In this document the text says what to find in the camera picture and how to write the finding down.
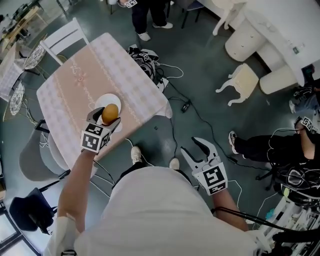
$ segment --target tablecloth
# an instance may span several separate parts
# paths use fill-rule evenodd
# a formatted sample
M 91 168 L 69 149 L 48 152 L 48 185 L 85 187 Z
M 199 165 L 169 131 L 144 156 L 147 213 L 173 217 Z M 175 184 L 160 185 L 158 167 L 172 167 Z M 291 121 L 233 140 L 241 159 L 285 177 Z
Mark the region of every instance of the tablecloth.
M 96 100 L 112 93 L 121 100 L 120 131 L 97 155 L 102 158 L 154 115 L 172 117 L 167 98 L 108 33 L 67 60 L 37 90 L 50 133 L 67 165 L 80 152 L 81 130 Z
M 25 59 L 20 57 L 19 52 L 28 57 L 30 51 L 28 47 L 16 42 L 0 64 L 0 97 L 7 102 L 10 99 L 11 88 L 24 72 Z

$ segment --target power adapter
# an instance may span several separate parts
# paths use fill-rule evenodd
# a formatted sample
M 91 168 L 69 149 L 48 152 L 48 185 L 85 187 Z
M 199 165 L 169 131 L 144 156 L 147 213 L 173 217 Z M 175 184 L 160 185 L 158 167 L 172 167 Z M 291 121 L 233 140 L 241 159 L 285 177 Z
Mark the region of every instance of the power adapter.
M 183 107 L 181 108 L 181 112 L 182 112 L 182 113 L 185 113 L 185 112 L 188 110 L 188 108 L 190 107 L 190 105 L 191 105 L 191 101 L 188 100 L 188 101 L 183 105 Z

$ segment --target window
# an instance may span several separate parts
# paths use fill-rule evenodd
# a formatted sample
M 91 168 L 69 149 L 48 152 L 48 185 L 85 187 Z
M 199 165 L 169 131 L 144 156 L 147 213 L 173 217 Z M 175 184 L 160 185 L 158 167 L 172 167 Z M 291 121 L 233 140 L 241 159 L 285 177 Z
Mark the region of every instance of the window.
M 9 222 L 5 214 L 0 215 L 0 243 L 16 233 L 15 228 Z
M 35 253 L 29 248 L 29 246 L 21 240 L 16 243 L 10 249 L 6 250 L 2 256 L 35 256 Z

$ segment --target shoe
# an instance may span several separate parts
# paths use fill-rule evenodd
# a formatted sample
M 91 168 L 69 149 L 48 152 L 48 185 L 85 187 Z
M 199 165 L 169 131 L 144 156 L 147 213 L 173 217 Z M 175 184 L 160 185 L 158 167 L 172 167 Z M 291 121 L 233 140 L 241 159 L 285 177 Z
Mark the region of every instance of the shoe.
M 179 170 L 180 168 L 180 163 L 178 158 L 172 158 L 170 163 L 169 163 L 169 168 L 173 170 Z
M 148 32 L 144 32 L 144 33 L 142 33 L 142 34 L 138 34 L 138 36 L 140 37 L 140 39 L 141 39 L 142 41 L 148 42 L 148 41 L 151 40 L 151 37 L 149 36 Z
M 295 106 L 295 104 L 292 102 L 292 100 L 289 100 L 289 107 L 290 107 L 290 110 L 291 110 L 291 113 L 292 113 L 292 114 L 296 113 L 296 106 Z
M 172 23 L 167 22 L 164 26 L 157 26 L 155 23 L 152 24 L 155 29 L 163 28 L 163 29 L 172 29 L 174 25 Z
M 137 162 L 142 162 L 141 150 L 137 146 L 133 146 L 131 148 L 131 159 L 132 159 L 133 164 L 135 164 Z
M 235 149 L 235 139 L 236 139 L 236 137 L 237 137 L 236 133 L 233 130 L 230 131 L 230 133 L 229 133 L 229 144 L 232 147 L 232 152 L 234 154 L 239 154 Z

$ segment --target white shirt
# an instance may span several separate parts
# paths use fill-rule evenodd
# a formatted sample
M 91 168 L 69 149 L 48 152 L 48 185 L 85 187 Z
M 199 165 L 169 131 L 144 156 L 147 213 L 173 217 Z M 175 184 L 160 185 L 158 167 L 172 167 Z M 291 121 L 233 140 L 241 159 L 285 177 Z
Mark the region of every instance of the white shirt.
M 252 256 L 257 246 L 213 217 L 179 172 L 145 167 L 119 181 L 102 219 L 83 233 L 71 218 L 57 218 L 44 256 L 67 249 L 78 256 Z

